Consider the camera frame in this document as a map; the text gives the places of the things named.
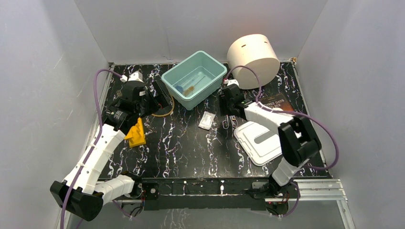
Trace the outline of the metal test tube clamp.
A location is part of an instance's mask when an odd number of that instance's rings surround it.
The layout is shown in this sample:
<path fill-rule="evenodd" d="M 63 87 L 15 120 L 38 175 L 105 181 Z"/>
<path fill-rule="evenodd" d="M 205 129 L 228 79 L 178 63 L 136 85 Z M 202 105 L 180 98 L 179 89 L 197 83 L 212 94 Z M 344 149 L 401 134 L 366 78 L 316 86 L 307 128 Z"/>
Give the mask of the metal test tube clamp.
<path fill-rule="evenodd" d="M 230 127 L 237 128 L 238 122 L 237 122 L 236 116 L 226 115 L 225 119 L 222 121 L 222 127 L 223 127 L 223 129 L 228 129 Z"/>

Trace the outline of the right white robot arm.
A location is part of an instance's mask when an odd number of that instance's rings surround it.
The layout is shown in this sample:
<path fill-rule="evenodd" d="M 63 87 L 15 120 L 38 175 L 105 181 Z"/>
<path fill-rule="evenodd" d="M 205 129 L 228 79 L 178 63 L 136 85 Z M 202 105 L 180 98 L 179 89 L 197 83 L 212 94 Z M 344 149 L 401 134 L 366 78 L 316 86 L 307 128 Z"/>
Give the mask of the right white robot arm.
<path fill-rule="evenodd" d="M 270 109 L 245 99 L 237 84 L 219 90 L 221 115 L 246 120 L 234 130 L 244 151 L 258 166 L 282 155 L 269 177 L 269 192 L 276 198 L 288 191 L 288 183 L 322 146 L 309 118 L 302 113 Z"/>

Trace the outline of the blue-tipped glass rod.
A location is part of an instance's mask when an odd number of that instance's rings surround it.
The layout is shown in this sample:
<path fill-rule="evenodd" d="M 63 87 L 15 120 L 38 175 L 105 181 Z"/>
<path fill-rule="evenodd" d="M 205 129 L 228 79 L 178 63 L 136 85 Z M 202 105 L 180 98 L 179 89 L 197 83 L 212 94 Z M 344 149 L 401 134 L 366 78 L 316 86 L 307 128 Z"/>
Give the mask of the blue-tipped glass rod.
<path fill-rule="evenodd" d="M 192 80 L 194 80 L 200 76 L 203 76 L 203 75 L 200 75 L 200 74 L 196 74 L 194 76 L 187 75 L 186 77 L 181 79 L 179 82 L 177 82 L 177 84 L 174 87 L 177 91 L 179 91 L 180 93 L 183 93 L 183 91 L 188 87 L 189 83 Z"/>

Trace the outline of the test tube brush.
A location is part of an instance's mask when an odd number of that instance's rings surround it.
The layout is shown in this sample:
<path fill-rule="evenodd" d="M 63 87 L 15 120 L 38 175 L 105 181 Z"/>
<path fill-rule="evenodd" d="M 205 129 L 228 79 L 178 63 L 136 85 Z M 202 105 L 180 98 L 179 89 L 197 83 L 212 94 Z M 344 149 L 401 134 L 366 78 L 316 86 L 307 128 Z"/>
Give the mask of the test tube brush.
<path fill-rule="evenodd" d="M 189 83 L 188 87 L 183 91 L 183 95 L 186 96 L 186 97 L 190 96 L 190 95 L 193 93 L 193 91 L 195 90 L 196 85 L 197 85 L 201 80 L 203 80 L 204 78 L 205 78 L 205 76 L 200 76 L 200 77 L 198 77 L 198 78 L 192 80 L 192 81 Z"/>

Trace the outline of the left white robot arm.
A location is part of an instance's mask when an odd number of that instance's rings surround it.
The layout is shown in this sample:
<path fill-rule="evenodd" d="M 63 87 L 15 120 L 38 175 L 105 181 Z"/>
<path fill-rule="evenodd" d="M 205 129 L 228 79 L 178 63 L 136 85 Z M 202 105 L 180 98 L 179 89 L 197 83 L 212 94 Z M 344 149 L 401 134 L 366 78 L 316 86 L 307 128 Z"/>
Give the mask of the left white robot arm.
<path fill-rule="evenodd" d="M 117 146 L 124 141 L 141 118 L 168 106 L 161 81 L 151 88 L 141 81 L 127 81 L 121 96 L 112 102 L 102 117 L 93 144 L 85 151 L 74 169 L 63 179 L 51 184 L 50 192 L 66 211 L 92 221 L 102 207 L 122 196 L 138 198 L 142 194 L 141 179 L 131 172 L 98 184 L 98 178 Z"/>

